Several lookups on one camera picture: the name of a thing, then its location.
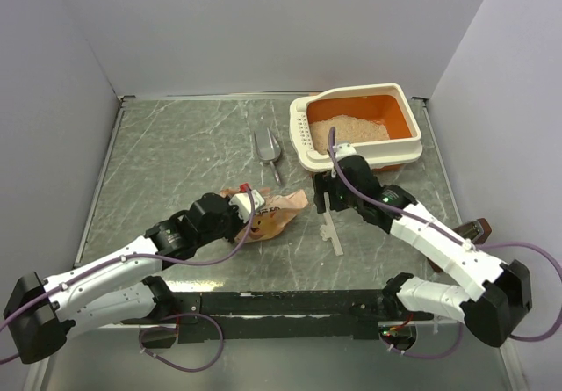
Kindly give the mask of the pink cat litter bag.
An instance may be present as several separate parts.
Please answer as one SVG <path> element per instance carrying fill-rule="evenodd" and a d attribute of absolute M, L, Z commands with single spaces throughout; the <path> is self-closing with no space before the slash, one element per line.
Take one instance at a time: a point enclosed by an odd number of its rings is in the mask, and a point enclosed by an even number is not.
<path fill-rule="evenodd" d="M 280 235 L 308 205 L 303 189 L 288 195 L 275 194 L 270 188 L 258 191 L 264 199 L 264 205 L 256 212 L 247 243 L 270 240 Z"/>

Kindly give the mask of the clear plastic bag clip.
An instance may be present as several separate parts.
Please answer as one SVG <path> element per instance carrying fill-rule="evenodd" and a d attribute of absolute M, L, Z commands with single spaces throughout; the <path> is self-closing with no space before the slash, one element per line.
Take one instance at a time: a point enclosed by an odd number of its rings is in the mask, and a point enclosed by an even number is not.
<path fill-rule="evenodd" d="M 324 223 L 320 226 L 321 239 L 325 242 L 331 242 L 333 250 L 338 257 L 343 256 L 344 253 L 342 245 L 340 243 L 330 212 L 326 211 L 322 216 Z"/>

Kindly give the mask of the metal litter scoop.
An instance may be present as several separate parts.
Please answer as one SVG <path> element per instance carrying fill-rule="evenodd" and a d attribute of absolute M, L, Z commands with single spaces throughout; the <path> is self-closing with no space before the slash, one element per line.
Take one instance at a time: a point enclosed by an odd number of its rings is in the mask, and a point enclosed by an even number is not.
<path fill-rule="evenodd" d="M 268 127 L 260 128 L 254 132 L 254 143 L 258 159 L 270 167 L 277 184 L 282 185 L 282 179 L 276 166 L 277 160 L 281 156 L 281 147 L 276 137 Z"/>

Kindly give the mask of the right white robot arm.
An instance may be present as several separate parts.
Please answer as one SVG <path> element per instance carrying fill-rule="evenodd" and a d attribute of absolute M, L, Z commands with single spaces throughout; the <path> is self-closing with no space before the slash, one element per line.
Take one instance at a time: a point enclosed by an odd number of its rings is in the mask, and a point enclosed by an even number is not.
<path fill-rule="evenodd" d="M 500 347 L 532 308 L 530 271 L 485 253 L 442 224 L 411 193 L 382 185 L 360 155 L 345 156 L 335 169 L 313 175 L 318 213 L 355 210 L 422 253 L 454 285 L 401 273 L 388 280 L 383 307 L 393 319 L 425 312 L 463 323 L 484 344 Z"/>

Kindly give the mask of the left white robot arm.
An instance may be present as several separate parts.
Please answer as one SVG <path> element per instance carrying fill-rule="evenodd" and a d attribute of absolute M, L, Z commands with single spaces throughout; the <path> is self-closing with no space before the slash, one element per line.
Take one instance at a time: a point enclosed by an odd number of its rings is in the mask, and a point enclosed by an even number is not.
<path fill-rule="evenodd" d="M 106 257 L 44 279 L 37 272 L 20 277 L 1 324 L 10 332 L 15 357 L 30 365 L 90 329 L 135 319 L 166 321 L 174 299 L 159 272 L 195 265 L 197 250 L 216 240 L 242 246 L 238 235 L 249 234 L 263 205 L 258 191 L 206 193 Z"/>

